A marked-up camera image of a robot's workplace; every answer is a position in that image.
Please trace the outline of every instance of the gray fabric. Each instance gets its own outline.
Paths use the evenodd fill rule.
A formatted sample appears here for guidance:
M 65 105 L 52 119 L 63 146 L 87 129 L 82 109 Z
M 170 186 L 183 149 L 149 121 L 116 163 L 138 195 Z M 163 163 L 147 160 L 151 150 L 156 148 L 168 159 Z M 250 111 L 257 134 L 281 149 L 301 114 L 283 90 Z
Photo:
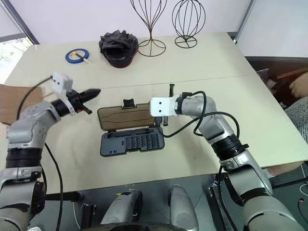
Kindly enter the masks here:
M 308 97 L 296 101 L 285 112 L 308 143 Z

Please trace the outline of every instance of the person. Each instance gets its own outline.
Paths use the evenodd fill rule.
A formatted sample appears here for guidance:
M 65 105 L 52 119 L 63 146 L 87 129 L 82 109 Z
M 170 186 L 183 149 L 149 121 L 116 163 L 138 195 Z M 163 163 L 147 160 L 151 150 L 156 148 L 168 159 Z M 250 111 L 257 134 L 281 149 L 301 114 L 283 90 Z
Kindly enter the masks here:
M 302 74 L 290 84 L 292 94 L 299 98 L 294 104 L 288 107 L 285 112 L 308 143 L 308 72 Z M 267 168 L 270 177 L 292 171 L 300 167 L 303 162 L 277 165 Z

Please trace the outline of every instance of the person's hand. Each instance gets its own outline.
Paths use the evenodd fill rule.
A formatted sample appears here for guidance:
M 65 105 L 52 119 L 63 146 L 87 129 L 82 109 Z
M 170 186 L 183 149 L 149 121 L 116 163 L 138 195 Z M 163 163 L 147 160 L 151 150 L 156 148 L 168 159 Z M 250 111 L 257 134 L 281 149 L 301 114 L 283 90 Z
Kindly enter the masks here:
M 302 74 L 290 84 L 292 94 L 296 98 L 302 98 L 308 95 L 308 72 Z

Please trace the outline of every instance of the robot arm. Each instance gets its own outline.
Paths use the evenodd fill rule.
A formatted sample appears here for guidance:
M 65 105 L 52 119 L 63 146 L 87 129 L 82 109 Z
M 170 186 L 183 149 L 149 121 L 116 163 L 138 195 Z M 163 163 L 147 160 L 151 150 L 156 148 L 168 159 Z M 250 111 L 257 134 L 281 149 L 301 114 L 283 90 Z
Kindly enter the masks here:
M 150 104 L 152 116 L 195 118 L 202 114 L 204 98 L 185 92 L 172 98 L 152 98 Z M 206 97 L 205 113 L 216 111 L 214 100 Z M 226 185 L 232 199 L 244 206 L 246 230 L 304 230 L 288 209 L 272 197 L 271 184 L 247 150 L 248 145 L 241 144 L 222 115 L 204 117 L 199 130 L 228 174 Z
M 83 110 L 91 113 L 83 103 L 101 91 L 79 94 L 71 89 L 72 80 L 59 73 L 53 74 L 53 81 L 60 99 L 27 108 L 10 127 L 6 168 L 0 171 L 0 230 L 25 231 L 32 217 L 43 210 L 45 186 L 37 179 L 48 129 L 65 115 Z

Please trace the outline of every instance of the brown cardboard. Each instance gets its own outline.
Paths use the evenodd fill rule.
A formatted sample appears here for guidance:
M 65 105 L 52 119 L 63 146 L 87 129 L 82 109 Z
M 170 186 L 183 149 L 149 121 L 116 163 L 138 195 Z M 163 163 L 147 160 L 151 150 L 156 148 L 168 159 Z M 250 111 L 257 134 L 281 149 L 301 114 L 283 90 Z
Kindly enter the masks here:
M 30 90 L 30 87 L 11 87 L 0 84 L 0 122 L 11 124 L 16 120 L 16 114 L 21 100 Z M 27 97 L 23 108 L 33 106 L 43 100 L 42 90 L 36 88 Z

